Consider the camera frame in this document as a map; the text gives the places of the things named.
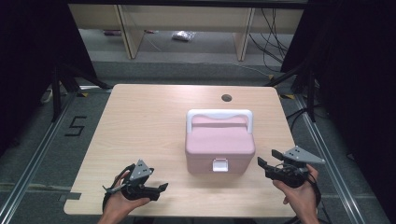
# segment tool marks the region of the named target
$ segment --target human hand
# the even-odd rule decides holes
[[[315,182],[318,179],[318,171],[315,170],[309,164],[306,165],[308,168],[309,176],[311,181]],[[285,193],[285,199],[283,204],[290,204],[291,208],[296,213],[297,217],[303,223],[319,223],[317,215],[317,203],[314,189],[308,181],[305,181],[299,188],[291,188],[280,180],[273,180],[273,184],[278,189]]]
[[[115,187],[120,185],[121,180],[127,176],[129,171],[125,172]],[[132,212],[136,207],[140,207],[149,203],[149,198],[141,198],[138,200],[128,200],[126,199],[120,191],[112,194],[108,199],[105,210],[98,222],[98,224],[113,224],[121,222],[130,212]]]

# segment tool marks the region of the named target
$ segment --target white handle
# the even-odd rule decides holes
[[[192,118],[195,115],[204,115],[212,119],[229,119],[235,116],[244,115],[247,117],[247,132],[253,130],[253,113],[246,109],[191,109],[187,113],[187,133],[192,131]]]

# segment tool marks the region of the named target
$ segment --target pink lunch box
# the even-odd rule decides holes
[[[242,174],[256,148],[253,114],[246,109],[192,109],[186,123],[187,168],[192,174]]]

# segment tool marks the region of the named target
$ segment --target white latch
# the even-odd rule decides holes
[[[214,159],[213,160],[213,172],[228,172],[227,159]]]

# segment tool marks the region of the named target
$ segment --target wooden table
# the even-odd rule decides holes
[[[231,102],[221,99],[232,96]],[[256,155],[242,175],[192,175],[185,157],[186,114],[190,109],[249,109]],[[135,209],[149,217],[292,217],[284,195],[264,176],[257,156],[276,165],[271,149],[294,142],[276,90],[270,87],[117,85],[108,99],[67,200],[69,215],[101,215],[105,187],[139,159],[155,169],[147,187],[169,183],[159,201]]]

